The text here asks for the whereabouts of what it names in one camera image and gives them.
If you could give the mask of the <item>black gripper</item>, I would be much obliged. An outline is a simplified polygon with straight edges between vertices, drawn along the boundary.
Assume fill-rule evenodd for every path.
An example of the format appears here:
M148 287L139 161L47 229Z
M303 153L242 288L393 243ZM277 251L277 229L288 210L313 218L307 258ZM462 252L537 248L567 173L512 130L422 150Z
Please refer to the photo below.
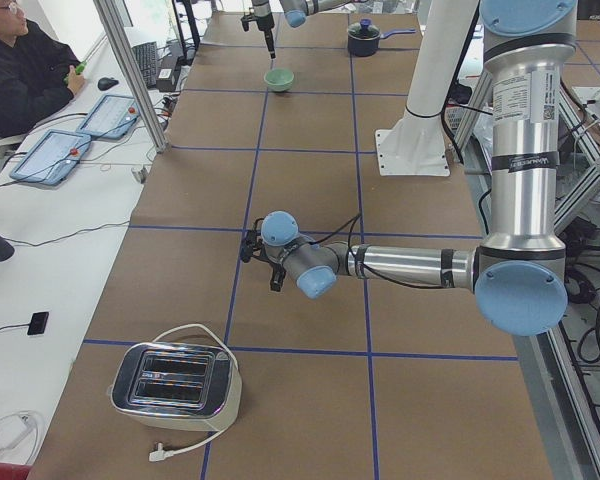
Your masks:
M258 30L265 32L265 43L269 52L270 58L276 58L275 42L273 36L274 19L271 11L269 0L252 0L253 15Z
M252 258L257 261L267 263L272 268L272 273L269 281L270 290L280 292L284 285L286 270L276 261L272 260L265 250L265 244L262 239L257 239L253 248Z

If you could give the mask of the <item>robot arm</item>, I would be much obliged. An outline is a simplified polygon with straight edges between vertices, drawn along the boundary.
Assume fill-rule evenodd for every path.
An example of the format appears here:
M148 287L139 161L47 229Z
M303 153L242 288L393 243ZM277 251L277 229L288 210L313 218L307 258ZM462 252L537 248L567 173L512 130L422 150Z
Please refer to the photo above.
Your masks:
M280 5L287 24L296 28L303 25L309 16L334 10L350 4L346 0L282 0ZM265 40L266 48L271 59L276 58L273 29L275 21L269 0L251 2L251 8L240 19L245 32L249 31L250 24L255 23Z
M270 265L270 287L286 278L309 298L340 275L414 289L464 288L482 316L517 336L555 327L568 304L565 246L554 231L561 71L575 49L573 1L432 3L403 117L376 132L384 175L443 176L449 90L477 25L483 76L492 93L491 187L478 201L485 237L471 251L355 245L303 235L275 211L242 240L243 261Z

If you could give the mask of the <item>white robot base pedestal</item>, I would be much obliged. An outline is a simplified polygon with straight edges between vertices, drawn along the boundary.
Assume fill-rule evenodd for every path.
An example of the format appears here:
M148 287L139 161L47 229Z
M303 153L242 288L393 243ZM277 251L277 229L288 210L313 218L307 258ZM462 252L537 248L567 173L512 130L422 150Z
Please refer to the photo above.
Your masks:
M392 129L375 132L382 176L450 174L443 109L464 45L473 37L478 9L478 0L431 3L404 115Z

